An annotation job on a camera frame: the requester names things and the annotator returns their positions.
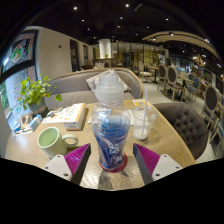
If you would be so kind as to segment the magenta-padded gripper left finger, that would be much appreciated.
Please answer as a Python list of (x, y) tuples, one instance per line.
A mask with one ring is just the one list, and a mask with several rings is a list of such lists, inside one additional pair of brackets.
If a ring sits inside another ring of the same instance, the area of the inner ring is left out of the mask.
[(88, 143), (69, 152), (65, 156), (61, 154), (56, 155), (43, 166), (43, 170), (79, 185), (90, 154), (91, 144)]

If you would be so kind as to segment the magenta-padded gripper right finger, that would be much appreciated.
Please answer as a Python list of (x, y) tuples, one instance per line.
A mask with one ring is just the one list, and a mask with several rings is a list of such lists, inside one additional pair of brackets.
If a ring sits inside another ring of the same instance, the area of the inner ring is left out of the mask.
[(145, 185), (182, 169), (168, 154), (159, 155), (136, 143), (133, 144), (133, 154)]

